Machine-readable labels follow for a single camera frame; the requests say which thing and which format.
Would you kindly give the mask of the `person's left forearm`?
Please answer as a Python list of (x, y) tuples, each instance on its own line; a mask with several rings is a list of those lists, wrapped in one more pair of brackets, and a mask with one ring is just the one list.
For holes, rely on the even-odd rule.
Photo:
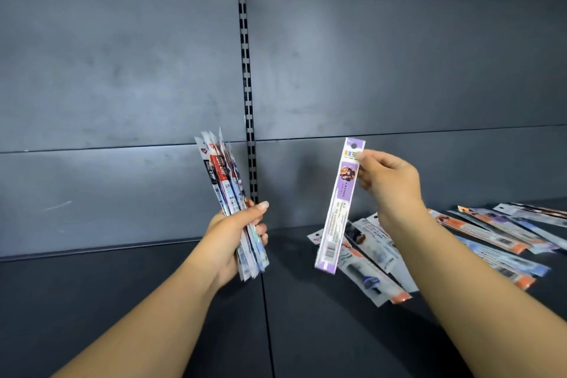
[(220, 281), (218, 269), (187, 258), (51, 378), (182, 378)]

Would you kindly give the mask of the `slotted metal shelf upright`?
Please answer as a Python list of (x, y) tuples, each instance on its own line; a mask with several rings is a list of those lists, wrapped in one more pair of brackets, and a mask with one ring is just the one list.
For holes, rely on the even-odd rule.
[(253, 118), (253, 97), (252, 97), (252, 75), (250, 43), (247, 22), (247, 2), (238, 0), (239, 4), (239, 28), (240, 28), (240, 48), (242, 54), (243, 71), (243, 90), (245, 101), (245, 134), (247, 142), (248, 173), (250, 178), (250, 197), (259, 203), (258, 198), (258, 165), (256, 159), (256, 140)]

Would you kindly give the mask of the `person's right forearm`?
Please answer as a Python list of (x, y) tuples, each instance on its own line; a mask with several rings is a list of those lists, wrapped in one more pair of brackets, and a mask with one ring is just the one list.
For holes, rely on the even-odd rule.
[(418, 204), (378, 206), (410, 275), (475, 378), (567, 378), (567, 322)]

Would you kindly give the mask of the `scattered pen refill packets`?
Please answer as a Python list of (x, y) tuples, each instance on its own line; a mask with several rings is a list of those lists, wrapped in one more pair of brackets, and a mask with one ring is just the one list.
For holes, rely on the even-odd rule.
[[(457, 206), (456, 210), (431, 216), (493, 270), (522, 290), (543, 277), (550, 268), (523, 258), (531, 254), (567, 253), (567, 211), (521, 203), (501, 203), (493, 209)], [(345, 225), (337, 254), (337, 269), (353, 281), (376, 305), (411, 298), (418, 288), (392, 238), (378, 215)]]

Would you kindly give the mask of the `bundle of pen refill packets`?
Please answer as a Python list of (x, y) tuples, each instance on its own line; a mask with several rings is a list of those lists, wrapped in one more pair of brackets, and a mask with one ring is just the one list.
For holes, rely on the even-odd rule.
[[(211, 131), (202, 131), (200, 137), (195, 137), (195, 143), (221, 209), (225, 216), (230, 216), (248, 208), (248, 202), (231, 147), (223, 140), (222, 131), (218, 133), (219, 136), (215, 136)], [(269, 266), (264, 244), (254, 224), (243, 229), (236, 255), (242, 281), (255, 279)]]

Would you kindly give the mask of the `purple pen refill packet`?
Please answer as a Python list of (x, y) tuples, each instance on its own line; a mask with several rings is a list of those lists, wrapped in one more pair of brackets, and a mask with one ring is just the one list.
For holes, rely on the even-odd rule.
[(346, 221), (351, 209), (353, 191), (359, 172), (359, 162), (356, 155), (365, 149), (365, 145), (365, 140), (346, 138), (341, 152), (335, 185), (324, 228), (320, 234), (319, 249), (315, 261), (315, 268), (327, 274), (336, 274), (340, 247), (343, 242)]

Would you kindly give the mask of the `person's left hand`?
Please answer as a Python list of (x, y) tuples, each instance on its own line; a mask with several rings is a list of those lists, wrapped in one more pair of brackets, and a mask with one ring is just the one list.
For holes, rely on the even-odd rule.
[[(247, 207), (255, 205), (247, 201)], [(218, 291), (237, 274), (236, 251), (247, 225), (237, 223), (237, 213), (228, 217), (217, 214), (211, 220), (202, 240), (189, 255), (188, 262), (213, 291)], [(253, 225), (263, 245), (268, 243), (267, 226)]]

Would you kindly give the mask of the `person's right hand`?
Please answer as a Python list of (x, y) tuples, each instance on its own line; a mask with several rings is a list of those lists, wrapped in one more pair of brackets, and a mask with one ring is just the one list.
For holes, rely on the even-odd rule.
[(359, 166), (358, 180), (376, 200), (379, 223), (393, 239), (416, 233), (429, 218), (418, 171), (400, 157), (395, 156), (395, 169), (365, 170)]

